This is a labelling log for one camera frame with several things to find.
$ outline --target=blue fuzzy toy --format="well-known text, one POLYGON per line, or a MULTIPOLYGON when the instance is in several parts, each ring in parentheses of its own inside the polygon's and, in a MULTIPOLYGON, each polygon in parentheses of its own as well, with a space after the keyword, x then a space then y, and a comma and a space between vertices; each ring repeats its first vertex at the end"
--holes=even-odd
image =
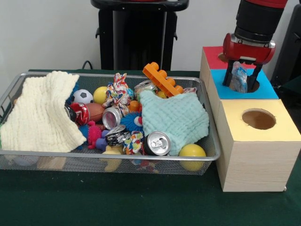
POLYGON ((73 88, 71 94, 70 94, 70 97, 66 100, 67 104, 70 105, 70 104, 72 103, 71 98, 72 98, 73 94, 74 94, 76 91, 78 91, 78 90, 79 90, 79 82, 77 81, 77 82, 75 83, 75 86, 74 86, 74 88, 73 88))
MULTIPOLYGON (((88 134, 89 134, 89 126, 88 125, 83 125, 79 127, 80 132, 83 134, 83 136, 88 139, 88 134)), ((78 146, 77 149, 82 150, 83 149, 83 145, 78 146)))
POLYGON ((121 119, 120 123, 122 125, 125 125, 127 130, 130 132, 132 131, 143 132, 141 113, 138 112, 129 113, 124 118, 121 119))

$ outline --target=light blue knitted cloth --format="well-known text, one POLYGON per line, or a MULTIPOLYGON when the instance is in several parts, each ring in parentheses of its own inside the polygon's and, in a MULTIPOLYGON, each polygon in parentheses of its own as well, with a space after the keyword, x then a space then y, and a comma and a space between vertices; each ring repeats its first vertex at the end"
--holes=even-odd
POLYGON ((140 93, 143 131, 165 133, 171 141, 170 155, 208 135, 209 117, 195 93, 162 99, 146 90, 140 93))

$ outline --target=white toy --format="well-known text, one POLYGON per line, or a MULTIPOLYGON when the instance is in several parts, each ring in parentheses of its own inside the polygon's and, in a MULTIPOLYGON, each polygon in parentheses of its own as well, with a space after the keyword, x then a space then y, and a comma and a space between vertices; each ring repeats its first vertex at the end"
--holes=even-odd
POLYGON ((85 89, 80 89, 78 91, 75 91, 72 99, 71 99, 72 103, 83 103, 83 104, 89 104, 89 103, 93 103, 93 95, 85 89))

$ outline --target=yellow toy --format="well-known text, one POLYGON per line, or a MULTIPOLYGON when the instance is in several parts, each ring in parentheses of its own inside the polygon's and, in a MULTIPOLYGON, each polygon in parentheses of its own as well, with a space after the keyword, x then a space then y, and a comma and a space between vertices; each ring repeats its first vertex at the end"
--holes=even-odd
POLYGON ((160 98, 163 98, 163 99, 167 98, 166 94, 161 90, 158 92, 157 96, 160 97, 160 98))
MULTIPOLYGON (((110 147, 106 146, 105 152, 103 154, 123 154, 123 146, 110 147)), ((118 169, 122 162, 122 159, 100 159, 100 161, 106 161, 108 164, 104 168, 105 172, 114 172, 118 169)))
POLYGON ((94 102, 102 105, 107 98, 106 92, 107 92, 106 86, 101 86, 97 88, 93 94, 94 102))
MULTIPOLYGON (((186 145, 182 148, 179 153, 179 156, 186 156, 186 157, 206 157, 206 153, 203 148, 199 145, 190 144, 186 145)), ((180 161, 182 167, 188 171, 199 171, 204 162, 202 161, 180 161)))

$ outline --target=metal basket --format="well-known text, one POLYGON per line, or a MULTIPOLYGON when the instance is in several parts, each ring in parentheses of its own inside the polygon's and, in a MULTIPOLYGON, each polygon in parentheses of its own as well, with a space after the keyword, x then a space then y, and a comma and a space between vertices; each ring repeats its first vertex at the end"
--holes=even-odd
MULTIPOLYGON (((13 109, 13 102, 22 93, 24 80, 29 77, 46 76, 44 72, 27 72, 17 76, 0 99, 0 123, 5 123, 13 109)), ((79 74, 79 86, 92 92, 100 86, 107 86, 113 81, 113 75, 79 74)), ((177 85, 183 88, 197 87, 201 104, 209 114, 209 135, 197 142, 206 152, 206 157, 179 156, 136 156, 100 154, 97 150, 83 148, 69 153, 56 152, 23 152, 0 149, 0 169, 4 170, 58 170, 80 172, 110 172, 107 164, 120 164, 114 172, 119 173, 158 173, 203 175, 212 161, 220 156, 220 141, 217 136, 206 88, 203 81, 197 78, 173 77, 177 85), (198 171, 185 170, 181 163, 202 165, 198 171)), ((126 82, 133 88, 146 80, 145 76, 128 75, 126 82)))

